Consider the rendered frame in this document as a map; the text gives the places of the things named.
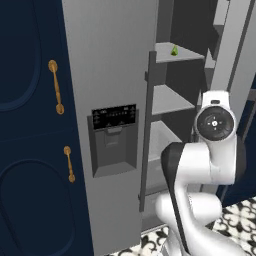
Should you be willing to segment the grey fridge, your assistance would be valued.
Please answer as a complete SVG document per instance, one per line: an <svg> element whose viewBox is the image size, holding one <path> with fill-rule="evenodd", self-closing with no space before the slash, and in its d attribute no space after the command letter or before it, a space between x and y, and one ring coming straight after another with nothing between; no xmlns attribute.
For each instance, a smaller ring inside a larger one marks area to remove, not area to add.
<svg viewBox="0 0 256 256"><path fill-rule="evenodd" d="M168 191L160 155L171 142L193 142L194 118L202 93L211 86L223 28L214 21L219 0L159 0L157 52L150 129L144 231L162 224L155 213L158 195ZM177 45L178 55L172 56Z"/></svg>

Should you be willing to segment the grey open fridge door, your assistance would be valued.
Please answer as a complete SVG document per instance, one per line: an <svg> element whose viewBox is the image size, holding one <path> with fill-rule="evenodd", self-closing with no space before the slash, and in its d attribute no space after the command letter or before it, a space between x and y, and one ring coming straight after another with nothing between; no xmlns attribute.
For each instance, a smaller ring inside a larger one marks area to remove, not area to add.
<svg viewBox="0 0 256 256"><path fill-rule="evenodd" d="M256 0L230 0L211 89L203 94L202 110L221 110L231 127L218 141L210 141L215 185L231 185L246 163L236 131L256 71Z"/></svg>

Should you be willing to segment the navy cupboard door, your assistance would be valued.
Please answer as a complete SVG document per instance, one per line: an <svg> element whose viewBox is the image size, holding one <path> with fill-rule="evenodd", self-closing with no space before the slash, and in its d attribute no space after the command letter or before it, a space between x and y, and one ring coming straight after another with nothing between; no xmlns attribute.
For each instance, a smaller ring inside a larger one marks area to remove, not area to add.
<svg viewBox="0 0 256 256"><path fill-rule="evenodd" d="M58 65L64 113L48 62ZM77 124L61 0L0 0L0 140L62 133Z"/></svg>
<svg viewBox="0 0 256 256"><path fill-rule="evenodd" d="M0 143L0 256L94 256L78 138Z"/></svg>

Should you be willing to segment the grey closed fridge door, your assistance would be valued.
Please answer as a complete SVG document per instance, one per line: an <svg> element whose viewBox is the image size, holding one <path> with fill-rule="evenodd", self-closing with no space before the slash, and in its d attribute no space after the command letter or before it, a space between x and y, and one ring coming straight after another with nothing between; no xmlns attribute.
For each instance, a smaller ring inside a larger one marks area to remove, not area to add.
<svg viewBox="0 0 256 256"><path fill-rule="evenodd" d="M93 251L139 244L148 57L158 0L62 0ZM93 128L93 110L136 107L126 127Z"/></svg>

